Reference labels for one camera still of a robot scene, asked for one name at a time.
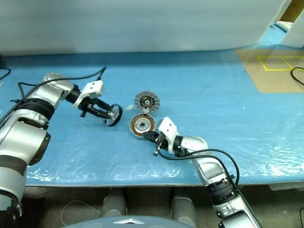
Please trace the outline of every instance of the circular motor part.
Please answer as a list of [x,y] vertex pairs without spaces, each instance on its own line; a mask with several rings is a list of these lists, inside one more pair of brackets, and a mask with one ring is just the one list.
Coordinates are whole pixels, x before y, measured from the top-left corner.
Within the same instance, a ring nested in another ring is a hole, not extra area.
[[144,114],[156,112],[160,108],[160,99],[152,92],[144,91],[135,97],[136,107]]
[[147,131],[154,131],[155,128],[155,120],[149,116],[144,114],[135,115],[130,121],[130,130],[131,132],[138,138],[143,137],[143,133]]
[[115,126],[123,115],[123,109],[118,104],[113,104],[112,111],[109,111],[108,114],[111,116],[110,119],[104,119],[104,124],[109,127]]

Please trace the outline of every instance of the blue plastic sheet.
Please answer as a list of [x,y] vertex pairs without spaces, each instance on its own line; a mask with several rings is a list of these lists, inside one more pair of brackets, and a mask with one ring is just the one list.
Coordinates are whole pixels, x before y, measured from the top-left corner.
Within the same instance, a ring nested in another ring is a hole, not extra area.
[[[181,135],[200,136],[210,148],[229,152],[240,183],[304,180],[304,94],[261,94],[233,50],[184,53],[117,53],[8,57],[12,73],[0,88],[0,115],[19,98],[18,81],[37,83],[48,72],[84,76],[107,66],[102,99],[123,109],[141,91],[161,100],[152,114],[169,116]],[[74,81],[82,88],[90,80]],[[28,168],[28,185],[199,185],[191,161],[155,157],[154,144],[136,139],[126,111],[115,127],[63,101],[50,121],[51,142],[43,159]],[[219,157],[231,174],[233,164]]]

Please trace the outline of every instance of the white backdrop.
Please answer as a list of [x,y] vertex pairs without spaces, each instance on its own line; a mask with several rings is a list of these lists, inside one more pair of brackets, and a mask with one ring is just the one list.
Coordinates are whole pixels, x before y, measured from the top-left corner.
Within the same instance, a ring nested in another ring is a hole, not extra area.
[[0,0],[3,55],[216,50],[259,41],[285,0]]

